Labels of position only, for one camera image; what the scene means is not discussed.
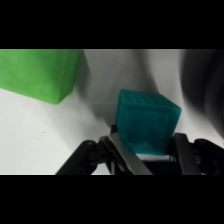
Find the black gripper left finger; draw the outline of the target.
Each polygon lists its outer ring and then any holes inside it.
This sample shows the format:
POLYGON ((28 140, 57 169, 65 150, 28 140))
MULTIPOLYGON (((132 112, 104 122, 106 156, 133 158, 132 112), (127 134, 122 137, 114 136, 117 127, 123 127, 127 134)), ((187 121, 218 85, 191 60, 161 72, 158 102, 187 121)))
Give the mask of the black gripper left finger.
POLYGON ((117 133, 103 136, 98 142, 83 141, 56 174, 91 175, 100 164, 105 164, 111 175, 152 174, 117 133))

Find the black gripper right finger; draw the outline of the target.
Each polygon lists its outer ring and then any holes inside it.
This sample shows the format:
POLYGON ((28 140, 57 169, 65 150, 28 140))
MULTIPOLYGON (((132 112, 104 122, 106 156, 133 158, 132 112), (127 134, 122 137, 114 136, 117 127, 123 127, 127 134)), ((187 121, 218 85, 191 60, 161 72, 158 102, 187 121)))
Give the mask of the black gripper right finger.
POLYGON ((206 139, 191 143, 186 134, 175 133, 170 161, 181 175, 224 175, 224 149, 206 139))

